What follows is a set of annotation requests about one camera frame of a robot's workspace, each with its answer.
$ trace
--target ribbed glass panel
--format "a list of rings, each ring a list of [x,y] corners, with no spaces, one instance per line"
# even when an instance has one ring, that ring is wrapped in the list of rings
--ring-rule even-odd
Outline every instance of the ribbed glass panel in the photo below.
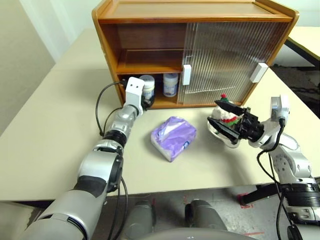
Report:
[[[182,64],[192,67],[190,85],[178,90],[181,104],[212,104],[226,93],[242,102],[257,63],[273,53],[287,22],[188,23]]]

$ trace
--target container lid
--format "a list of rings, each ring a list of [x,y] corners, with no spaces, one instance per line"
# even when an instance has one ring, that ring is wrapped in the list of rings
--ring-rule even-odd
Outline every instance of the container lid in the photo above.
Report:
[[[178,81],[178,73],[164,73],[163,74],[163,79],[166,82],[175,83],[176,81]]]
[[[155,79],[151,75],[142,75],[139,78],[144,81],[145,87],[153,87],[155,85]]]

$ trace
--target cabinet top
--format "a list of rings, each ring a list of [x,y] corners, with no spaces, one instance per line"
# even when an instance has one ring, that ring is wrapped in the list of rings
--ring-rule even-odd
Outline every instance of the cabinet top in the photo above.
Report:
[[[100,23],[290,22],[288,10],[271,0],[104,0],[92,14]]]

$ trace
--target tissue box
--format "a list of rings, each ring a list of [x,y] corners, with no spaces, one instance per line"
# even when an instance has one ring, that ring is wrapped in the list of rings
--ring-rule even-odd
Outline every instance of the tissue box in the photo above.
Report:
[[[196,128],[181,117],[172,116],[151,133],[152,144],[172,162],[196,137]]]

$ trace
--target jar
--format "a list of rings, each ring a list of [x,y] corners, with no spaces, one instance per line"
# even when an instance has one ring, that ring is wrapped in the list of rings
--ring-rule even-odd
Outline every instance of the jar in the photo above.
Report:
[[[149,100],[155,95],[155,79],[151,75],[142,75],[139,77],[144,81],[142,95],[144,99]]]
[[[163,95],[168,98],[174,97],[177,94],[178,74],[164,73],[163,74]]]

